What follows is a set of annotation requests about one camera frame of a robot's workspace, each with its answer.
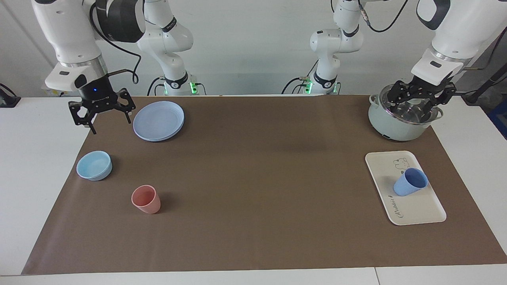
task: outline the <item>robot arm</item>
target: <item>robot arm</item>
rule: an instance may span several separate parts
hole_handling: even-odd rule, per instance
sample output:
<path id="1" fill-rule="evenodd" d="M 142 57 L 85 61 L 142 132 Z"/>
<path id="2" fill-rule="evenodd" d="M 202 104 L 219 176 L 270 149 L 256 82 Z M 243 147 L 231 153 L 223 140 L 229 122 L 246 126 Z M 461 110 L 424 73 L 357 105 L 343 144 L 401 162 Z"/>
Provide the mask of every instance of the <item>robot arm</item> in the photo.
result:
<path id="1" fill-rule="evenodd" d="M 90 127 L 95 134 L 93 118 L 109 110 L 123 112 L 130 123 L 129 114 L 135 104 L 127 89 L 113 91 L 90 21 L 98 21 L 102 34 L 110 40 L 136 42 L 144 32 L 144 21 L 139 21 L 144 19 L 142 1 L 97 0 L 90 6 L 76 0 L 31 0 L 31 3 L 59 61 L 46 78 L 46 85 L 56 90 L 79 91 L 81 95 L 81 102 L 68 103 L 74 123 Z M 90 19 L 95 15 L 92 9 L 95 6 L 97 18 Z M 127 100 L 127 104 L 118 102 L 119 98 Z M 86 114 L 81 117 L 78 112 L 82 108 Z"/>
<path id="2" fill-rule="evenodd" d="M 363 0 L 375 2 L 382 0 Z M 311 78 L 310 93 L 330 93 L 336 84 L 340 60 L 337 53 L 356 52 L 363 46 L 364 35 L 359 29 L 361 10 L 357 0 L 339 0 L 334 13 L 338 29 L 313 33 L 310 47 L 318 56 L 318 66 Z"/>
<path id="3" fill-rule="evenodd" d="M 195 79 L 185 70 L 182 58 L 175 54 L 191 49 L 194 44 L 192 33 L 177 22 L 167 1 L 146 0 L 144 16 L 146 32 L 137 45 L 162 66 L 167 93 L 169 95 L 197 93 Z"/>
<path id="4" fill-rule="evenodd" d="M 412 69 L 410 83 L 397 81 L 388 94 L 391 110 L 412 99 L 428 99 L 425 111 L 447 104 L 452 78 L 461 72 L 507 17 L 505 0 L 419 0 L 419 20 L 435 31 L 431 46 Z"/>

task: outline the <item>blue plate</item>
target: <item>blue plate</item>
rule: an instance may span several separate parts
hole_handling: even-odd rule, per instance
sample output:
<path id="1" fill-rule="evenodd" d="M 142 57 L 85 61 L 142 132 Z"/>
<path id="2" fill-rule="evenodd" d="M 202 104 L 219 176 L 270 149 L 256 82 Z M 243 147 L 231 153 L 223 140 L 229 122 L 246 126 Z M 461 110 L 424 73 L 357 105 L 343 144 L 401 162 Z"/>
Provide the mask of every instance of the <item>blue plate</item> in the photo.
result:
<path id="1" fill-rule="evenodd" d="M 134 118 L 135 134 L 147 141 L 163 141 L 183 127 L 185 113 L 174 102 L 160 101 L 142 108 Z"/>

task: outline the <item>white tray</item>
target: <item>white tray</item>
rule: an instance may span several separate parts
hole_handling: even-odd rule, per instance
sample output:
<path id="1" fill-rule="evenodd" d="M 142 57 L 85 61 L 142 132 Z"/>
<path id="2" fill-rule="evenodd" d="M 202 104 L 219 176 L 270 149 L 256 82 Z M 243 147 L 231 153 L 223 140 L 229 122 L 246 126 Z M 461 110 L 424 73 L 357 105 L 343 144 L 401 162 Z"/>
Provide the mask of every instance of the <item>white tray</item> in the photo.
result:
<path id="1" fill-rule="evenodd" d="M 423 170 L 414 154 L 408 151 L 368 153 L 366 164 L 393 224 L 406 226 L 446 220 L 447 214 L 431 184 L 405 197 L 398 196 L 392 189 L 403 171 L 410 167 Z"/>

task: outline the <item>cartoon bear drawing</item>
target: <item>cartoon bear drawing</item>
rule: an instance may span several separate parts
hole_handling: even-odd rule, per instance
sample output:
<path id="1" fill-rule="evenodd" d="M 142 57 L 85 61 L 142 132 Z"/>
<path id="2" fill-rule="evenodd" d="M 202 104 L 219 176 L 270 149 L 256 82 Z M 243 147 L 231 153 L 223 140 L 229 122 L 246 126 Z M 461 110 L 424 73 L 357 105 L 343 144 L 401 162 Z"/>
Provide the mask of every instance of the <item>cartoon bear drawing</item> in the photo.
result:
<path id="1" fill-rule="evenodd" d="M 396 166 L 396 168 L 400 170 L 407 170 L 410 168 L 410 164 L 406 158 L 396 159 L 395 161 L 393 161 L 393 163 Z"/>

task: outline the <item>pot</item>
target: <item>pot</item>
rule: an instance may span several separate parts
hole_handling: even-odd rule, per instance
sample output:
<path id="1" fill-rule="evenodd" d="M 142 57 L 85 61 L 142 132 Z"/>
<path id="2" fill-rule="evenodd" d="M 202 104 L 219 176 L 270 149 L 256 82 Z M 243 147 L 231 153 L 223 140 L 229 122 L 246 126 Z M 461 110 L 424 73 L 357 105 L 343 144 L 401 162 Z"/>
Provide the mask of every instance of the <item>pot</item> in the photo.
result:
<path id="1" fill-rule="evenodd" d="M 386 86 L 379 95 L 370 96 L 368 117 L 373 127 L 385 138 L 409 141 L 420 137 L 435 120 L 443 117 L 439 107 L 431 109 L 429 119 L 421 122 L 422 107 L 428 99 L 413 99 L 400 103 L 395 112 L 391 112 L 387 94 L 392 85 Z"/>

